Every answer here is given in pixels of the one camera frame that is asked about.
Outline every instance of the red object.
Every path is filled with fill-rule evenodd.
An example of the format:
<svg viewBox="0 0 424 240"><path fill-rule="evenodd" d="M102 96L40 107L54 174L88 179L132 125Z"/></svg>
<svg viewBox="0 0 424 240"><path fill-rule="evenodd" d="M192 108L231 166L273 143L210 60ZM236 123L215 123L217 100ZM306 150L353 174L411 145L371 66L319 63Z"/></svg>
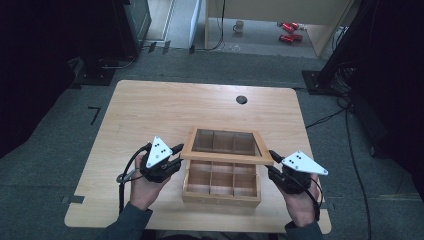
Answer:
<svg viewBox="0 0 424 240"><path fill-rule="evenodd" d="M283 23L283 24L281 25L281 27L282 27L284 30L286 30L288 33L290 33L290 34L292 34L292 33L294 32L294 28L293 28L290 24L288 24L288 23Z"/></svg>
<svg viewBox="0 0 424 240"><path fill-rule="evenodd" d="M297 24L297 23L289 23L289 24L294 30L299 29L299 24Z"/></svg>
<svg viewBox="0 0 424 240"><path fill-rule="evenodd" d="M285 36L285 35L281 35L279 40L282 41L282 42L286 42L286 43L292 43L293 42L293 38L291 36Z"/></svg>
<svg viewBox="0 0 424 240"><path fill-rule="evenodd" d="M300 34L292 34L292 35L290 35L292 38L293 38L293 40L295 40L295 41L302 41L302 39L303 39L303 36L302 35L300 35Z"/></svg>

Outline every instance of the sleeve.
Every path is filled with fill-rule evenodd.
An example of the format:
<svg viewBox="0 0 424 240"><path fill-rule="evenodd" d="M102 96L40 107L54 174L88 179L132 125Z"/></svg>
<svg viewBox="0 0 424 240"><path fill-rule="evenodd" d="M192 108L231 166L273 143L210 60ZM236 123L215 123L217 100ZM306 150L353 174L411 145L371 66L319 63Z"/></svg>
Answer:
<svg viewBox="0 0 424 240"><path fill-rule="evenodd" d="M100 235L97 240L105 239L136 239L139 240L146 228L147 223L152 216L153 211L148 209L142 211L127 203L122 213L119 215L116 222L109 225Z"/></svg>
<svg viewBox="0 0 424 240"><path fill-rule="evenodd" d="M306 227L298 228L294 222L290 222L285 227L287 236L290 240L322 240L321 229L318 222L314 221Z"/></svg>

